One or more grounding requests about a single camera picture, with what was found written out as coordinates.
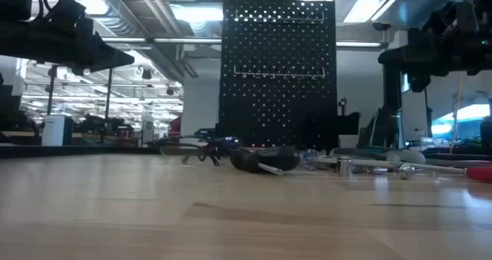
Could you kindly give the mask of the black metal pegboard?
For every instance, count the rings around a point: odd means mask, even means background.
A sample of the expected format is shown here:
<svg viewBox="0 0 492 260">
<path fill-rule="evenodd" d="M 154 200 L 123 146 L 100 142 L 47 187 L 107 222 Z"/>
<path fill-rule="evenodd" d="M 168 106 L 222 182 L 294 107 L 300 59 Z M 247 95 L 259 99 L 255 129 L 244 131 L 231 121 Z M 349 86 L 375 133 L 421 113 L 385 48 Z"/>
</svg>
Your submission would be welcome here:
<svg viewBox="0 0 492 260">
<path fill-rule="evenodd" d="M 335 4 L 224 0 L 218 134 L 247 147 L 299 145 L 306 117 L 337 115 Z M 319 79 L 239 78 L 233 66 L 325 68 Z"/>
</svg>

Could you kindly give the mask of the blue clear handle screwdriver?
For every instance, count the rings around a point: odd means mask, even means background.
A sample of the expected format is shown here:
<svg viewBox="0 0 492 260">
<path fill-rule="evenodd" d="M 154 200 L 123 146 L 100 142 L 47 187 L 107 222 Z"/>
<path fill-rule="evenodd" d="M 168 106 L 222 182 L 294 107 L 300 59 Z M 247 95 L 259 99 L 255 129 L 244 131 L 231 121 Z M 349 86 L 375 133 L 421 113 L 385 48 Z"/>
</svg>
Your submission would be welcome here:
<svg viewBox="0 0 492 260">
<path fill-rule="evenodd" d="M 315 171 L 316 168 L 316 158 L 318 157 L 318 152 L 315 149 L 309 148 L 302 153 L 301 163 L 304 169 L 308 171 Z"/>
</svg>

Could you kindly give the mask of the red cabinet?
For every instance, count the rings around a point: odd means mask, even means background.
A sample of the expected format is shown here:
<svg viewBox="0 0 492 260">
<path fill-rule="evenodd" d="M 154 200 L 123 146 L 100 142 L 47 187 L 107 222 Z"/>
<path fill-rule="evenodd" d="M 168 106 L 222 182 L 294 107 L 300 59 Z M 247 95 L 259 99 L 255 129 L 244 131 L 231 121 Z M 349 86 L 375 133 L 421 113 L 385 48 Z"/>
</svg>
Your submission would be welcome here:
<svg viewBox="0 0 492 260">
<path fill-rule="evenodd" d="M 181 117 L 177 117 L 169 122 L 168 137 L 179 137 L 181 135 Z"/>
</svg>

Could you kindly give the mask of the white panel monitor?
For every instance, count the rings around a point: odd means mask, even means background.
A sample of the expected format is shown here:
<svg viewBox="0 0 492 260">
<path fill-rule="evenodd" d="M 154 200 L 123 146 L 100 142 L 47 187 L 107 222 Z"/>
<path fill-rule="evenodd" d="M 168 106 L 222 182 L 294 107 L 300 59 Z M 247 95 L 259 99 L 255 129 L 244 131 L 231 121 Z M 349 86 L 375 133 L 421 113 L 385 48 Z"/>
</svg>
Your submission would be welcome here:
<svg viewBox="0 0 492 260">
<path fill-rule="evenodd" d="M 405 141 L 419 140 L 427 136 L 427 106 L 424 92 L 413 92 L 408 83 L 408 75 L 402 80 L 402 120 Z"/>
</svg>

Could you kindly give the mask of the red T-handle hex key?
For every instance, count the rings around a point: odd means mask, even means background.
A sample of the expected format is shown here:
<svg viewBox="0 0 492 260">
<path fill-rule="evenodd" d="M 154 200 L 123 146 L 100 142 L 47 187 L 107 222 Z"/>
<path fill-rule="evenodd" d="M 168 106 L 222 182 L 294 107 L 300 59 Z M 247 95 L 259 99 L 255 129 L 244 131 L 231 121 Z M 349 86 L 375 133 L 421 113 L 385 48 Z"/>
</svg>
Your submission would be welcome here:
<svg viewBox="0 0 492 260">
<path fill-rule="evenodd" d="M 492 183 L 492 167 L 450 168 L 432 165 L 416 165 L 416 168 L 432 172 L 463 175 L 470 180 Z"/>
</svg>

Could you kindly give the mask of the silver ventilation duct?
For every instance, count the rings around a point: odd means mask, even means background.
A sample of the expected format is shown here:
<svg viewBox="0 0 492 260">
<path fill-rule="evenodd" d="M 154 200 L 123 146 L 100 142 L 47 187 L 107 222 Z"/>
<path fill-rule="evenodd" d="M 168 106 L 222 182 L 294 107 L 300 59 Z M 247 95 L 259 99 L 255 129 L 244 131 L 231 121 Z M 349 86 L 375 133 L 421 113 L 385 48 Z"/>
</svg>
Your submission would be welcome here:
<svg viewBox="0 0 492 260">
<path fill-rule="evenodd" d="M 125 39 L 128 45 L 137 45 L 136 39 L 140 41 L 139 45 L 149 45 L 150 49 L 145 51 L 145 55 L 150 58 L 157 70 L 166 78 L 182 83 L 185 79 L 184 69 L 151 40 L 150 33 L 144 29 L 143 24 L 123 0 L 102 1 L 108 6 L 108 11 L 103 15 L 93 15 L 92 18 L 107 28 L 112 37 L 118 40 Z"/>
</svg>

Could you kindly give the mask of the short chrome socket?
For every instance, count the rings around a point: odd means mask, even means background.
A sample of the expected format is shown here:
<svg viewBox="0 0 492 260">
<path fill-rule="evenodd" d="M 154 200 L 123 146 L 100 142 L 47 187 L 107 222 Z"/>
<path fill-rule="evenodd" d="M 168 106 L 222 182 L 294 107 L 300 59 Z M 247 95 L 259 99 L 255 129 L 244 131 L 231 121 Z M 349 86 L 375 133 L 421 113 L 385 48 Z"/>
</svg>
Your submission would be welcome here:
<svg viewBox="0 0 492 260">
<path fill-rule="evenodd" d="M 338 175 L 341 178 L 351 178 L 352 176 L 352 160 L 347 156 L 340 156 L 337 158 Z"/>
</svg>

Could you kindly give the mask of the long ceiling light bar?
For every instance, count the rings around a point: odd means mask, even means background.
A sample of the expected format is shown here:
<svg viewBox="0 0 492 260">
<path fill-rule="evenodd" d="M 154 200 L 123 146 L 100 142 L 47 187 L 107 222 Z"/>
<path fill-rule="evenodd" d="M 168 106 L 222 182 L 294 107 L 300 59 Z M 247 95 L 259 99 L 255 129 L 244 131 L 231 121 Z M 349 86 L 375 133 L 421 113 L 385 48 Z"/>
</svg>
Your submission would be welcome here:
<svg viewBox="0 0 492 260">
<path fill-rule="evenodd" d="M 102 40 L 113 44 L 179 44 L 179 45 L 220 45 L 220 38 L 136 38 L 136 37 L 103 37 Z M 344 48 L 383 48 L 380 42 L 336 42 Z"/>
</svg>

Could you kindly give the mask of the clear black safety glasses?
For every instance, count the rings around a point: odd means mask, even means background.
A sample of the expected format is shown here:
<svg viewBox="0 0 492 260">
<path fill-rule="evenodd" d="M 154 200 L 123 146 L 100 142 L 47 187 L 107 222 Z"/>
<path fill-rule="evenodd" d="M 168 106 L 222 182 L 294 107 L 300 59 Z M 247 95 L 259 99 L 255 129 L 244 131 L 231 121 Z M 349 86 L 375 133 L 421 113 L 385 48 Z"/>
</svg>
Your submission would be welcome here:
<svg viewBox="0 0 492 260">
<path fill-rule="evenodd" d="M 220 165 L 223 157 L 230 155 L 231 143 L 226 138 L 198 138 L 193 136 L 175 136 L 156 141 L 155 146 L 162 155 L 181 156 L 186 165 L 192 157 L 200 162 L 209 158 L 215 166 Z"/>
</svg>

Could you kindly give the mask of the grey black handle screwdriver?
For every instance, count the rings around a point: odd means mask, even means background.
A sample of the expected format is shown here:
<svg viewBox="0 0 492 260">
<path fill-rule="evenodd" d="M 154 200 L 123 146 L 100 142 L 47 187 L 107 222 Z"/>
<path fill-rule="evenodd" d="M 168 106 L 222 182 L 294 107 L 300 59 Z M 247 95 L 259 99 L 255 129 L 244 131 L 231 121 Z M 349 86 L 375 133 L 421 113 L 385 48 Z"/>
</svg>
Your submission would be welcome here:
<svg viewBox="0 0 492 260">
<path fill-rule="evenodd" d="M 365 160 L 376 160 L 385 161 L 387 158 L 384 155 L 366 152 L 366 151 L 351 151 L 351 150 L 333 150 L 328 153 L 330 157 L 346 156 L 352 159 L 365 159 Z"/>
</svg>

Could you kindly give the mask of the black plastic bin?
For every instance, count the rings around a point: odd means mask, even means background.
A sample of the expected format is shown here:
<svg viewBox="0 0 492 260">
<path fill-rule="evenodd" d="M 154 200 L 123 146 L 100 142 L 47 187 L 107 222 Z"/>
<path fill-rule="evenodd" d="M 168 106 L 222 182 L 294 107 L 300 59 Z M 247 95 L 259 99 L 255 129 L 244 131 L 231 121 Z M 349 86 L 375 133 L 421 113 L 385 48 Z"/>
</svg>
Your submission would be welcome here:
<svg viewBox="0 0 492 260">
<path fill-rule="evenodd" d="M 360 119 L 360 112 L 306 117 L 301 123 L 299 145 L 318 151 L 336 148 L 340 135 L 358 134 Z"/>
</svg>

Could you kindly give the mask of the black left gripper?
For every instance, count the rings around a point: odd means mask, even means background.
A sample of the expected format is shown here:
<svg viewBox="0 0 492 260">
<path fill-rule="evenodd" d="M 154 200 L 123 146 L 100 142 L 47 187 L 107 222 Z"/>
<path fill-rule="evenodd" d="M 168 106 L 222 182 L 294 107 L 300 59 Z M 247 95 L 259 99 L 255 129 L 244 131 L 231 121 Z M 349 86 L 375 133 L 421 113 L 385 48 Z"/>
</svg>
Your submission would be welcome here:
<svg viewBox="0 0 492 260">
<path fill-rule="evenodd" d="M 0 18 L 0 55 L 64 65 L 81 74 L 131 65 L 135 58 L 106 44 L 94 22 L 82 18 L 67 28 L 54 21 L 21 22 Z"/>
</svg>

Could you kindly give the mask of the white box cabinet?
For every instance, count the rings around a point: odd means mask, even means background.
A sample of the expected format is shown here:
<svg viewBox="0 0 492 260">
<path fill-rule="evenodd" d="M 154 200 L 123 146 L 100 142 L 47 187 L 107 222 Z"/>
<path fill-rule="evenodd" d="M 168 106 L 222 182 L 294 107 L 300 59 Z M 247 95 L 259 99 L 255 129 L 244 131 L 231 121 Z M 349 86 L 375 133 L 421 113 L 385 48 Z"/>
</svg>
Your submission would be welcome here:
<svg viewBox="0 0 492 260">
<path fill-rule="evenodd" d="M 67 146 L 71 143 L 73 120 L 67 115 L 47 115 L 42 132 L 42 146 Z"/>
</svg>

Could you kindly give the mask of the large black handle screwdriver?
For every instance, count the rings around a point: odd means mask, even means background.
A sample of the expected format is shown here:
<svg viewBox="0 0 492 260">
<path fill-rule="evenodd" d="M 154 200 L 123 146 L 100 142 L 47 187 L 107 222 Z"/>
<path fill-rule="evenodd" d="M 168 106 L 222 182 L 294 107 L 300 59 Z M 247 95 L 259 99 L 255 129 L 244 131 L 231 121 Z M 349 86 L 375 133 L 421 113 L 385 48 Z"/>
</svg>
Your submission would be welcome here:
<svg viewBox="0 0 492 260">
<path fill-rule="evenodd" d="M 231 153 L 231 164 L 243 172 L 283 175 L 295 169 L 301 161 L 294 146 L 279 146 L 248 150 L 236 149 Z"/>
</svg>

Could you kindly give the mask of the black tall column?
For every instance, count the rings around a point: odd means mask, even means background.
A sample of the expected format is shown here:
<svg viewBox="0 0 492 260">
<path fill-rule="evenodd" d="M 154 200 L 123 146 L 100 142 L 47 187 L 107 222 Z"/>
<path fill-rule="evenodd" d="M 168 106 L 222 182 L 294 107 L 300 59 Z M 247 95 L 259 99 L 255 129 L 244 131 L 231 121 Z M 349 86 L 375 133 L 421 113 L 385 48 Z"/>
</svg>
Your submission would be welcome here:
<svg viewBox="0 0 492 260">
<path fill-rule="evenodd" d="M 401 72 L 398 68 L 384 66 L 384 107 L 388 114 L 386 145 L 403 148 L 401 117 Z"/>
</svg>

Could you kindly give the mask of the black metal stand frame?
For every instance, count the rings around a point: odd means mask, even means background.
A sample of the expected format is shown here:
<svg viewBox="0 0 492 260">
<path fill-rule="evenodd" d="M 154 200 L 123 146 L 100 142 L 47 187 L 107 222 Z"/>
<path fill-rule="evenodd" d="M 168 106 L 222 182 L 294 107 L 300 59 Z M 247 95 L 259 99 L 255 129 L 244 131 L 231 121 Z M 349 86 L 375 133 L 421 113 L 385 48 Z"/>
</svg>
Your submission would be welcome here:
<svg viewBox="0 0 492 260">
<path fill-rule="evenodd" d="M 50 78 L 50 83 L 48 86 L 48 105 L 47 105 L 47 115 L 52 114 L 52 101 L 53 101 L 53 92 L 55 87 L 55 79 L 58 77 L 58 68 L 59 65 L 53 65 L 48 70 L 48 76 Z M 108 120 L 109 120 L 109 106 L 110 106 L 110 98 L 111 98 L 111 87 L 112 87 L 112 79 L 113 79 L 114 69 L 110 68 L 108 72 L 108 83 L 106 85 L 106 106 L 105 106 L 105 128 L 108 128 Z"/>
</svg>

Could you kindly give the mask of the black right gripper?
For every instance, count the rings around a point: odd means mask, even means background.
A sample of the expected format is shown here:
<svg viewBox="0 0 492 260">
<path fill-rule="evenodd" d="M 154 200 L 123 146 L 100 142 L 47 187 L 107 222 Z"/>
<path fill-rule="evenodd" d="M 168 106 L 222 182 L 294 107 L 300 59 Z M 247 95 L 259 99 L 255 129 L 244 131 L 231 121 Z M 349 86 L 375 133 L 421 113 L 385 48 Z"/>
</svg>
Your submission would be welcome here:
<svg viewBox="0 0 492 260">
<path fill-rule="evenodd" d="M 410 72 L 413 92 L 422 92 L 432 76 L 492 71 L 492 0 L 448 2 L 409 31 L 409 45 L 387 49 L 378 62 Z"/>
</svg>

